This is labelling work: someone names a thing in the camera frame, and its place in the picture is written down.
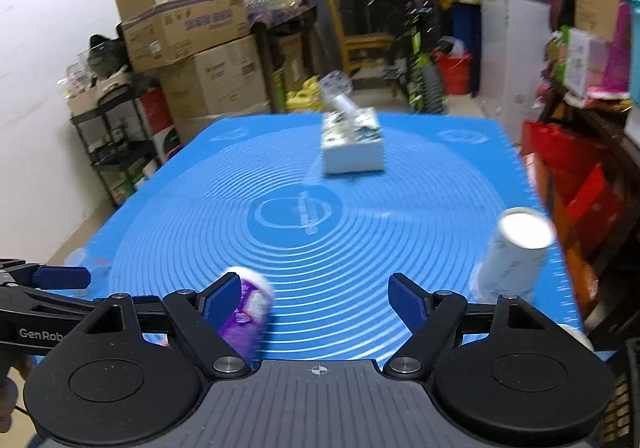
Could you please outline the purple milk tea paper cup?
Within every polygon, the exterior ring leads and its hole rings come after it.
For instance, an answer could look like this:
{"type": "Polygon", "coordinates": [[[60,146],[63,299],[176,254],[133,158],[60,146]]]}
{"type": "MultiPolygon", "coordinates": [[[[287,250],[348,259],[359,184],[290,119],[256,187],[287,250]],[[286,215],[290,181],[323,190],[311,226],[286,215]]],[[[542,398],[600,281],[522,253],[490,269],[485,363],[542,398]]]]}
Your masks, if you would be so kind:
{"type": "Polygon", "coordinates": [[[228,272],[240,277],[240,299],[218,335],[247,362],[257,364],[274,300],[273,287],[264,275],[253,269],[232,266],[228,272]]]}

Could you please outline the clear plastic cup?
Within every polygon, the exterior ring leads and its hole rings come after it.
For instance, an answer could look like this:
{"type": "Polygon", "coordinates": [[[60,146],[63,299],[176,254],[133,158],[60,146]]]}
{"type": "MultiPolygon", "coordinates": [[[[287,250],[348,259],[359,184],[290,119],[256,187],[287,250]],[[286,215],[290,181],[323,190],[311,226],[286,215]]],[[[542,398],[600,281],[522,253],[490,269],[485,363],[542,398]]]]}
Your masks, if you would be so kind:
{"type": "Polygon", "coordinates": [[[70,252],[64,260],[64,265],[67,267],[86,268],[93,279],[104,278],[111,271],[111,264],[108,260],[91,254],[85,248],[70,252]]]}

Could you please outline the white marble paper cup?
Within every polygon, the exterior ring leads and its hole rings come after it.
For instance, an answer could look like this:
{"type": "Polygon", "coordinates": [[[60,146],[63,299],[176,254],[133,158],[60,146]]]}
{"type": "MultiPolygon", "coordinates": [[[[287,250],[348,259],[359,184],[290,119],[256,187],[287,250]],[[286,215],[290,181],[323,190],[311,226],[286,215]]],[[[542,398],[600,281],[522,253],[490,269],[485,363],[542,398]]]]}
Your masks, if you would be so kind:
{"type": "Polygon", "coordinates": [[[470,277],[474,298],[495,303],[500,295],[519,296],[530,302],[555,238],[551,220],[533,208],[517,206],[502,212],[470,277]]]}

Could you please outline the blue silicone baking mat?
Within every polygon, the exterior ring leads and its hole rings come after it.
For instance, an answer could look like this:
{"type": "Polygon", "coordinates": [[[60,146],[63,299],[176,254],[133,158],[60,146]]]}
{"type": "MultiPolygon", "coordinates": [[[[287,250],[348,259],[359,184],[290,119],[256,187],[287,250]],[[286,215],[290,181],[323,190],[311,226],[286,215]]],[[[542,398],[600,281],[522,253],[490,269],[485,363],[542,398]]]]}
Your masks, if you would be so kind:
{"type": "Polygon", "coordinates": [[[379,173],[323,173],[316,114],[211,125],[87,244],[88,298],[202,290],[232,266],[264,275],[274,302],[262,354],[386,360],[408,338],[387,281],[468,294],[499,214],[540,208],[502,127],[383,113],[379,173]]]}

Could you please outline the white tissue box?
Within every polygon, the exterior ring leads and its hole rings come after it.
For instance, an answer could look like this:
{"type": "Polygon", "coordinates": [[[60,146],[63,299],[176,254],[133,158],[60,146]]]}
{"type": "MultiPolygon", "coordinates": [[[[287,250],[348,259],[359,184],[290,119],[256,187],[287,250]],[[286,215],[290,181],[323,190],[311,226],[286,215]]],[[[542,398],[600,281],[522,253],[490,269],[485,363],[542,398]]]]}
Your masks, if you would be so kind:
{"type": "Polygon", "coordinates": [[[358,107],[346,94],[322,116],[320,153],[325,175],[382,172],[384,136],[375,108],[358,107]]]}

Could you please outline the red gift bag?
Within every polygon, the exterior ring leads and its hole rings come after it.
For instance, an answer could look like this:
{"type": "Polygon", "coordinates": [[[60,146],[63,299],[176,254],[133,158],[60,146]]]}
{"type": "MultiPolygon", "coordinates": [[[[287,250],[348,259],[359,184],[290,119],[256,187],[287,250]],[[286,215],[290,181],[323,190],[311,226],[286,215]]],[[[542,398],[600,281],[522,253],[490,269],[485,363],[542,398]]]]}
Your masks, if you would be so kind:
{"type": "Polygon", "coordinates": [[[588,256],[627,212],[622,187],[605,171],[605,146],[554,123],[525,122],[521,157],[548,210],[582,318],[598,302],[599,281],[588,256]]]}

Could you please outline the lower cardboard box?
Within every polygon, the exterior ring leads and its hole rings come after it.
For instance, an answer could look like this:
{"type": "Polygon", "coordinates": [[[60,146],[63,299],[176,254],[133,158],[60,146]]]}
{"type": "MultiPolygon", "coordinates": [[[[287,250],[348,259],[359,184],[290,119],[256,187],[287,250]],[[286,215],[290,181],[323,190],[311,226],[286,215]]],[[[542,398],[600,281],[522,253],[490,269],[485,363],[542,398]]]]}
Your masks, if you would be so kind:
{"type": "Polygon", "coordinates": [[[183,144],[221,119],[271,111],[251,35],[163,67],[157,76],[183,144]]]}

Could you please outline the cardboard box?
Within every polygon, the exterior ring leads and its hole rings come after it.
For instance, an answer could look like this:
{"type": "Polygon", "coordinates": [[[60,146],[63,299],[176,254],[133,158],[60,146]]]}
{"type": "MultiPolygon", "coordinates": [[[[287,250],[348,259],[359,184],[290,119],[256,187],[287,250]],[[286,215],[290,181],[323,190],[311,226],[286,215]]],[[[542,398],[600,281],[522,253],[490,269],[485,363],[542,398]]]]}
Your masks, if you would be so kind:
{"type": "Polygon", "coordinates": [[[221,119],[271,111],[251,35],[163,67],[157,76],[183,144],[221,119]]]}
{"type": "Polygon", "coordinates": [[[168,67],[204,50],[245,38],[244,0],[115,0],[132,67],[168,67]]]}

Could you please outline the yellow toy truck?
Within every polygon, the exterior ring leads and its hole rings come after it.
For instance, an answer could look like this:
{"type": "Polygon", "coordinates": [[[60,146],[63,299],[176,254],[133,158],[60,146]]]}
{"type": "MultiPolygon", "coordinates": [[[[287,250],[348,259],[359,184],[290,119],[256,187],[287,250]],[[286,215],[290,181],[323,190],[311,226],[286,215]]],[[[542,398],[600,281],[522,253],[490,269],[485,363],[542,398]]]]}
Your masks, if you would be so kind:
{"type": "Polygon", "coordinates": [[[318,76],[308,78],[301,90],[288,92],[285,108],[288,113],[322,112],[323,100],[318,76]]]}

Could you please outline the red plastic bucket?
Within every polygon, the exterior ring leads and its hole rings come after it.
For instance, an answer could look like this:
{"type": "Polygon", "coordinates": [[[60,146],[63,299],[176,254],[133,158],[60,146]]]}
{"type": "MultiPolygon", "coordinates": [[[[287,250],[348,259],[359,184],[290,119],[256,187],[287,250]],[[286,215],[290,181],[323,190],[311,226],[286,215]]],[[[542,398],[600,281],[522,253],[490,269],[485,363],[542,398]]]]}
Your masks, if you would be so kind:
{"type": "Polygon", "coordinates": [[[471,64],[472,56],[450,56],[436,52],[436,66],[444,81],[447,95],[462,96],[471,93],[471,64]]]}

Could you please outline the green black bicycle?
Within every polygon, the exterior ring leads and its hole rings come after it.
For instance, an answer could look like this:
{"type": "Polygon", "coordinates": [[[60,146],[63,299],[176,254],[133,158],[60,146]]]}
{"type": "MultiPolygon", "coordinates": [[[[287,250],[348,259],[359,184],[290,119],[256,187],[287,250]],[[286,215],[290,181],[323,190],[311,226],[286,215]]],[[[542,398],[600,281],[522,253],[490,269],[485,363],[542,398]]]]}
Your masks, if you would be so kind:
{"type": "Polygon", "coordinates": [[[413,113],[447,113],[447,95],[435,62],[439,40],[437,9],[431,0],[363,0],[381,31],[345,38],[346,71],[373,66],[402,93],[413,113]]]}

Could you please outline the dark wooden side table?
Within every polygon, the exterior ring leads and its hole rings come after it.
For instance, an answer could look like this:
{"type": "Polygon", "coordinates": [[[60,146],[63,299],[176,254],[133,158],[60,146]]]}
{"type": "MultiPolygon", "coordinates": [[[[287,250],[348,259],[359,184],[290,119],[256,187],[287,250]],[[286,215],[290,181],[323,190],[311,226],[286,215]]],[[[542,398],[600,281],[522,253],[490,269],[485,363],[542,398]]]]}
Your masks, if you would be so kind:
{"type": "Polygon", "coordinates": [[[630,177],[635,184],[639,183],[639,148],[628,138],[620,125],[620,116],[614,119],[601,116],[596,110],[585,110],[570,106],[564,96],[567,89],[548,74],[542,78],[551,85],[551,100],[546,103],[539,117],[540,122],[558,123],[574,132],[597,137],[603,142],[616,165],[630,177]]]}

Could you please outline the upper cardboard box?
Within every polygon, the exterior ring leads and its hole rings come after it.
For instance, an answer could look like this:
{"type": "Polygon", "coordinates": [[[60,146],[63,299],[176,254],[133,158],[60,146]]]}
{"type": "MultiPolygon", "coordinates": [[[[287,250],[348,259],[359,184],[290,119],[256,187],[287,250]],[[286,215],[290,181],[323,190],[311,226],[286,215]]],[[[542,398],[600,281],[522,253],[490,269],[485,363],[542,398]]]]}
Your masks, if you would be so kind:
{"type": "Polygon", "coordinates": [[[115,0],[132,67],[168,67],[204,50],[245,38],[244,0],[115,0]]]}

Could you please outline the green white carton box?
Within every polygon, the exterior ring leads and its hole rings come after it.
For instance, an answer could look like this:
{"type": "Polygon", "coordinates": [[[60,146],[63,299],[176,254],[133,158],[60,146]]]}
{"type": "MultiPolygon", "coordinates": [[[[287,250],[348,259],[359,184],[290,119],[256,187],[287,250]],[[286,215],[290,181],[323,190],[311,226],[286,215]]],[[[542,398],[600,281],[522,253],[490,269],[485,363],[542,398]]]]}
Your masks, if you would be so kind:
{"type": "Polygon", "coordinates": [[[568,29],[563,86],[584,98],[589,87],[602,82],[608,60],[608,43],[576,28],[568,29]]]}

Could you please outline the white chest freezer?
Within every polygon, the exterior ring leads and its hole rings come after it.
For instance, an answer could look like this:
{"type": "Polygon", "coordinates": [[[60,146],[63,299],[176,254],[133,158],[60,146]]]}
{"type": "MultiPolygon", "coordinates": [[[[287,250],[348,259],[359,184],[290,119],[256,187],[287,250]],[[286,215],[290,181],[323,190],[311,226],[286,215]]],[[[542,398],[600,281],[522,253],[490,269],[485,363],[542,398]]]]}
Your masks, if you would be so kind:
{"type": "Polygon", "coordinates": [[[551,0],[482,0],[480,106],[512,142],[532,111],[544,48],[551,35],[551,0]]]}

